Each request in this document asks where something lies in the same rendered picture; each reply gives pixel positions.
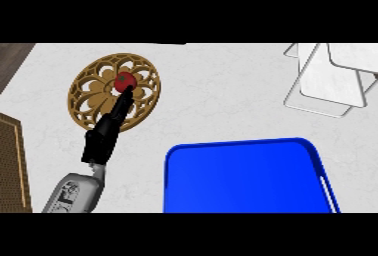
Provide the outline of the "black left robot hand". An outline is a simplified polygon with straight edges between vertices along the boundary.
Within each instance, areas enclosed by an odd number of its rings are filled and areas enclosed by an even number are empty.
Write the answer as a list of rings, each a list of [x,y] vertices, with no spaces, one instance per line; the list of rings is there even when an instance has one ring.
[[[94,128],[85,132],[85,145],[81,156],[84,163],[106,164],[132,103],[132,86],[128,86],[116,99],[110,112],[101,116]]]

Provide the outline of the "blue tray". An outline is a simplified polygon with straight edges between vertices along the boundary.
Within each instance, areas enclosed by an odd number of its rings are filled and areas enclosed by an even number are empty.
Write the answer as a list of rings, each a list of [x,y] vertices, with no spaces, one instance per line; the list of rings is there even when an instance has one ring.
[[[336,213],[317,150],[304,138],[174,146],[163,162],[165,213]]]

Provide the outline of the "round gold openwork trivet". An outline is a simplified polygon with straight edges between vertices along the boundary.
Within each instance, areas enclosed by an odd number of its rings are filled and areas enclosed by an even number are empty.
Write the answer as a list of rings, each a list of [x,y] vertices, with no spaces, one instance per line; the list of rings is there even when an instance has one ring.
[[[115,81],[123,72],[135,78],[137,86],[132,90],[134,103],[119,130],[129,130],[154,108],[160,94],[160,79],[152,62],[132,53],[103,56],[81,70],[67,91],[67,112],[85,130],[94,128],[100,116],[110,112],[119,97],[115,93]]]

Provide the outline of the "red tomato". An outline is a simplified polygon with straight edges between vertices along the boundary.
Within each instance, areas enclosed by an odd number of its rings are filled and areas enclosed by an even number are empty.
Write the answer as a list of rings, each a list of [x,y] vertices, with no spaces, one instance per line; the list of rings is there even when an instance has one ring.
[[[115,90],[122,93],[126,87],[135,88],[137,81],[129,72],[121,72],[113,81]]]

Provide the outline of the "brown woven panel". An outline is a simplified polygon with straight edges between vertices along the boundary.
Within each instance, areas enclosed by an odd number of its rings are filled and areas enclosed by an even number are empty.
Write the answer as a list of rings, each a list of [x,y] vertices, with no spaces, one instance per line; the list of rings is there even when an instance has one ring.
[[[30,213],[20,121],[0,113],[0,213]]]

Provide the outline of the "dark brown wooden panel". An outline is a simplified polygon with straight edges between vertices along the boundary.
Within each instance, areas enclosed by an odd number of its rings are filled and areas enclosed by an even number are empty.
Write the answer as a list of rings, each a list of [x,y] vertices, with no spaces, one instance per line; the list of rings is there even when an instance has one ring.
[[[33,43],[0,43],[0,93],[33,48]]]

